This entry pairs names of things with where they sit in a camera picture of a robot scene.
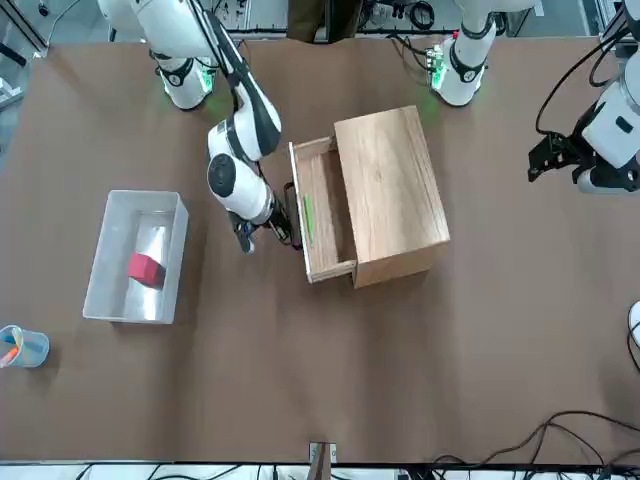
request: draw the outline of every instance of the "red cube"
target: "red cube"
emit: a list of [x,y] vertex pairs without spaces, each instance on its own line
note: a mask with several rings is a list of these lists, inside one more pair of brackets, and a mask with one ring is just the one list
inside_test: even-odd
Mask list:
[[142,253],[133,252],[127,269],[129,278],[137,280],[146,287],[162,288],[165,270],[153,258]]

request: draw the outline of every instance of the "cable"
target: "cable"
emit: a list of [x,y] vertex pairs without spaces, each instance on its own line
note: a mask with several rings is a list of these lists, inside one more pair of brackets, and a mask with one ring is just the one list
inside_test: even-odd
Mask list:
[[84,474],[85,474],[85,473],[87,473],[87,471],[88,471],[91,467],[93,467],[93,464],[92,464],[92,463],[90,463],[89,465],[87,465],[87,467],[86,467],[83,471],[81,471],[81,472],[78,474],[78,476],[76,477],[76,480],[81,480],[81,478],[82,478],[82,477],[84,477]]
[[627,332],[627,350],[629,351],[629,356],[631,357],[631,361],[633,362],[633,366],[635,367],[636,372],[638,372],[638,375],[640,375],[640,365],[638,364],[638,361],[636,360],[636,357],[631,350],[631,338],[633,338],[633,332],[635,332],[636,328],[638,327],[640,327],[640,322],[636,323],[633,328],[629,327],[629,331]]
[[[551,415],[545,422],[543,422],[540,425],[538,425],[533,430],[533,432],[531,432],[522,442],[518,443],[517,445],[514,445],[512,447],[507,447],[507,448],[501,448],[500,450],[496,450],[495,452],[493,452],[489,456],[487,456],[484,460],[482,460],[482,461],[480,461],[478,463],[475,463],[475,464],[468,464],[468,463],[463,461],[464,462],[464,466],[469,470],[475,470],[475,469],[484,467],[485,465],[490,463],[492,460],[494,460],[496,457],[499,457],[499,456],[507,454],[507,453],[515,452],[515,451],[520,450],[521,448],[525,447],[526,445],[528,445],[534,438],[536,438],[536,436],[538,435],[539,432],[546,432],[546,430],[549,427],[549,425],[551,423],[555,423],[554,422],[555,419],[561,418],[561,417],[567,417],[567,416],[575,416],[575,415],[583,415],[583,416],[587,416],[587,417],[591,417],[591,418],[597,418],[599,420],[604,420],[604,421],[607,421],[607,422],[612,423],[614,425],[617,425],[618,427],[626,428],[627,430],[631,430],[633,432],[640,433],[640,428],[636,427],[635,425],[632,425],[630,423],[624,422],[622,420],[617,420],[615,418],[609,417],[607,415],[603,415],[601,413],[590,412],[588,410],[563,410],[563,411],[556,412],[553,415]],[[540,450],[541,440],[543,440],[543,439],[544,439],[544,434],[541,435],[541,438],[539,440],[539,445],[536,446],[536,449],[535,449],[535,452],[534,452],[534,456],[533,456],[533,460],[535,460],[535,458],[537,458],[537,455],[538,455],[539,450]],[[437,463],[439,463],[441,460],[443,460],[445,458],[451,458],[451,459],[454,459],[454,460],[461,460],[458,457],[446,454],[446,455],[440,455],[439,457],[437,457],[433,461],[433,463],[437,464]]]
[[627,458],[627,457],[630,457],[632,455],[640,455],[640,448],[632,448],[631,450],[627,450],[627,451],[622,452],[622,453],[616,455],[615,457],[613,457],[611,460],[609,460],[609,463],[607,463],[607,465],[605,466],[604,472],[602,472],[600,474],[600,477],[598,477],[598,478],[599,479],[602,478],[607,471],[610,471],[611,468],[615,466],[615,464],[617,462],[619,462],[623,458]]
[[[618,30],[616,30],[616,33],[613,34],[613,36],[619,35],[624,27],[625,27],[624,24],[621,25],[620,28],[618,28]],[[600,54],[600,56],[596,60],[596,63],[593,64],[593,67],[591,68],[591,72],[589,73],[589,85],[591,85],[592,87],[596,87],[596,88],[604,87],[607,83],[609,83],[611,81],[611,78],[609,78],[609,79],[607,79],[605,81],[598,82],[598,81],[595,80],[595,75],[596,75],[596,72],[598,71],[598,68],[600,67],[600,64],[602,63],[602,60],[604,60],[604,57],[606,57],[607,54],[613,49],[613,47],[616,46],[616,43],[617,42],[609,43],[609,45],[607,45],[604,48],[604,50],[602,50],[602,53]]]
[[202,60],[200,60],[198,57],[194,57],[193,58],[196,62],[198,62],[200,65],[202,65],[203,67],[205,67],[207,69],[207,72],[211,73],[211,72],[215,72],[216,67],[214,67],[213,65],[207,65],[206,63],[204,63]]
[[[424,23],[416,18],[416,10],[422,10],[427,13],[429,20]],[[436,21],[436,14],[433,11],[433,7],[422,0],[417,1],[413,4],[411,9],[409,10],[409,21],[416,27],[418,30],[423,32],[428,32],[433,27],[433,24]]]
[[538,132],[540,135],[556,135],[556,136],[559,136],[560,138],[563,138],[563,139],[566,138],[561,133],[554,132],[552,130],[542,130],[540,128],[540,120],[542,118],[542,114],[544,113],[545,109],[549,105],[549,102],[551,102],[551,99],[555,96],[555,94],[558,92],[558,90],[564,84],[564,82],[573,74],[573,72],[575,72],[578,68],[580,68],[587,60],[589,60],[593,55],[595,55],[602,47],[608,46],[610,42],[614,42],[615,43],[615,42],[619,41],[620,38],[624,37],[628,33],[629,33],[628,29],[623,29],[619,33],[609,37],[607,40],[602,42],[600,45],[598,45],[594,49],[590,50],[586,55],[584,55],[580,60],[578,60],[578,62],[575,65],[573,65],[562,76],[562,78],[560,80],[558,80],[558,83],[556,83],[555,87],[553,87],[553,90],[551,90],[551,93],[549,94],[547,99],[544,101],[544,103],[540,107],[540,110],[538,111],[538,116],[536,117],[536,132]]
[[516,31],[516,33],[513,34],[514,38],[520,35],[520,30],[522,30],[522,27],[524,27],[524,22],[526,22],[527,18],[529,18],[529,14],[531,14],[531,10],[533,10],[533,7],[527,10],[527,13],[524,14],[524,18],[520,22],[520,25],[518,26],[518,30]]
[[505,33],[507,33],[507,14],[504,12],[500,12],[496,14],[496,37],[501,37]]
[[162,466],[162,464],[161,464],[161,463],[159,463],[158,465],[156,465],[156,468],[154,468],[154,469],[153,469],[153,472],[151,472],[151,475],[149,475],[149,476],[147,477],[147,480],[151,480],[151,479],[153,478],[153,476],[156,474],[156,472],[157,472],[158,470],[160,470],[160,467],[161,467],[161,466]]
[[371,20],[376,3],[378,3],[376,0],[364,0],[362,2],[360,16],[358,17],[358,30],[363,29],[369,20]]
[[397,33],[390,33],[387,36],[387,38],[397,40],[402,45],[404,45],[405,48],[409,49],[412,53],[415,53],[416,55],[421,55],[423,57],[427,56],[427,52],[425,52],[424,50],[417,49],[413,45],[411,45],[411,41],[408,40],[409,37],[407,37],[407,40],[403,40],[402,38],[400,38],[400,35],[398,35]]
[[567,427],[565,427],[563,425],[559,425],[559,424],[557,424],[555,422],[550,422],[549,426],[557,428],[558,430],[561,430],[561,431],[563,431],[565,433],[568,433],[573,438],[575,438],[576,440],[580,441],[583,445],[586,445],[586,447],[589,450],[591,450],[596,455],[596,457],[598,457],[598,460],[600,460],[600,464],[604,465],[604,458],[602,458],[602,455],[600,455],[600,452],[598,452],[598,450],[596,450],[593,445],[591,445],[589,442],[587,442],[584,438],[579,436],[577,433],[575,433],[575,432],[569,430]]
[[[398,41],[398,43],[402,46],[402,49],[398,48],[398,45],[396,44],[396,42],[394,40]],[[407,62],[407,59],[404,57],[404,49],[405,48],[409,48],[410,49],[411,55],[413,55],[413,59],[416,61],[418,66],[421,69],[425,70],[425,71],[427,70],[427,66],[424,63],[422,63],[420,61],[420,58],[418,57],[418,55],[420,55],[423,52],[416,53],[416,51],[419,52],[419,50],[415,49],[413,47],[413,45],[411,45],[411,41],[409,40],[409,37],[407,37],[406,40],[402,40],[397,36],[391,37],[391,44],[393,45],[393,48],[395,49],[396,53],[402,59],[402,64],[403,64],[405,70],[407,70],[407,66],[409,65],[409,63]]]
[[[211,37],[209,36],[209,33],[211,31],[211,25],[208,23],[209,20],[204,17],[202,15],[202,12],[204,12],[204,8],[202,7],[202,3],[200,2],[200,0],[187,0],[189,2],[189,6],[191,8],[191,10],[193,11],[193,16],[195,17],[197,23],[198,23],[198,27],[200,29],[200,31],[202,32],[202,35],[204,36],[205,40],[207,41],[207,45],[209,46],[209,48],[211,49],[211,53],[213,54],[213,56],[215,57],[216,61],[218,62],[218,66],[220,68],[220,71],[222,72],[222,74],[224,75],[225,78],[229,78],[229,71],[227,70],[227,66],[224,63],[224,61],[222,60],[222,52],[220,51],[219,48],[216,48],[213,44],[213,41],[211,40]],[[204,22],[206,22],[208,24],[208,27],[205,27],[205,23],[203,23],[203,19]],[[233,88],[229,88],[229,90],[231,91],[231,99],[233,100],[233,111],[237,112],[238,111],[238,95],[236,94],[236,91]]]
[[71,10],[73,7],[75,7],[75,6],[78,4],[78,2],[80,2],[80,0],[74,0],[73,2],[71,2],[71,3],[69,4],[69,6],[68,6],[67,8],[65,8],[65,9],[60,13],[60,15],[58,15],[58,16],[56,17],[56,19],[53,21],[53,23],[51,24],[51,32],[49,32],[49,36],[47,37],[47,47],[51,46],[51,37],[53,37],[53,32],[54,32],[54,30],[56,29],[56,25],[58,24],[58,21],[59,21],[62,17],[64,17],[64,16],[67,14],[67,12],[68,12],[69,10]]
[[[204,480],[218,480],[219,478],[224,477],[228,473],[231,473],[231,472],[239,469],[240,467],[241,467],[241,465],[236,465],[235,467],[231,467],[231,468],[225,470],[224,472],[218,473],[218,474],[214,475],[213,477],[209,477],[209,478],[206,478]],[[154,478],[153,480],[169,480],[169,479],[200,480],[200,479],[195,478],[195,477],[190,477],[189,475],[181,475],[181,474],[165,475],[163,477]]]
[[607,26],[607,29],[604,31],[604,33],[602,34],[602,38],[606,37],[609,32],[611,31],[611,29],[613,28],[613,26],[616,24],[616,22],[618,20],[620,20],[620,17],[624,14],[624,8],[619,8],[616,11],[616,14],[613,16],[613,18],[611,19],[611,21],[609,22],[609,25]]

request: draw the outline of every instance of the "wooden panel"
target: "wooden panel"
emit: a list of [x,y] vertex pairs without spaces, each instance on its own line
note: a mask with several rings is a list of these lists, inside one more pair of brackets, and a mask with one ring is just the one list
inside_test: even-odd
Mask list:
[[356,267],[354,285],[360,288],[429,270],[436,258],[446,250],[448,244],[449,242],[439,243],[393,257],[360,263]]
[[415,106],[335,129],[359,264],[449,240]]
[[309,281],[353,272],[355,245],[335,138],[293,147],[292,165]]

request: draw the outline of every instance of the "brown table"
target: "brown table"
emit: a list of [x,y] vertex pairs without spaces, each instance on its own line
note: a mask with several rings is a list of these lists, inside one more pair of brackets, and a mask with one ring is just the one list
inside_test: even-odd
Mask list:
[[[204,175],[224,94],[179,112],[142,45],[52,50],[35,65],[0,183],[0,312],[53,348],[39,370],[1,372],[0,458],[304,462],[308,442],[326,440],[341,462],[473,461],[556,410],[640,423],[624,345],[640,297],[640,200],[580,194],[569,171],[526,176],[540,104],[593,44],[499,41],[465,109],[432,97],[389,41],[248,44],[282,146],[419,107],[450,250],[428,274],[358,291],[346,278],[308,285],[302,255],[269,232],[253,256],[240,252]],[[569,131],[596,95],[582,71],[545,126]],[[273,185],[290,179],[281,152],[265,169]],[[82,319],[116,188],[186,201],[174,325]],[[564,424],[607,458],[637,445],[596,420]],[[587,462],[557,432],[540,461]]]

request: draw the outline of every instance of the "green led light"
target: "green led light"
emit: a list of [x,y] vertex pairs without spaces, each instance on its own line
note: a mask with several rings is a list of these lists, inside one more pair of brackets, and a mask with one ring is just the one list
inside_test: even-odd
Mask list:
[[213,90],[213,75],[200,71],[198,78],[200,78],[200,83],[205,92],[208,93]]
[[446,74],[447,74],[447,67],[445,65],[442,65],[440,68],[438,68],[434,72],[433,77],[431,79],[431,87],[434,90],[440,90]]

